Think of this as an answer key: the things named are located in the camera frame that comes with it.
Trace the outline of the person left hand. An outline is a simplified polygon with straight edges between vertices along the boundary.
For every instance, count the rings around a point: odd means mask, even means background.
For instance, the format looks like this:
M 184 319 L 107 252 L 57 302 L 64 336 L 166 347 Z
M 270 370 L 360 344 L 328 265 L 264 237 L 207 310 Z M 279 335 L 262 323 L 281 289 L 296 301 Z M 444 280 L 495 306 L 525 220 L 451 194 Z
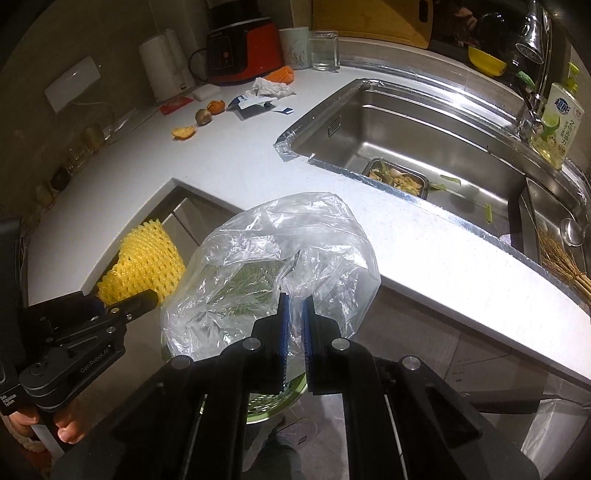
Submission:
M 66 444 L 76 444 L 87 434 L 86 422 L 78 400 L 73 400 L 56 411 L 50 420 L 42 419 L 34 407 L 23 407 L 11 413 L 7 419 L 14 432 L 26 438 L 35 436 L 33 426 L 38 424 L 55 430 L 60 441 Z

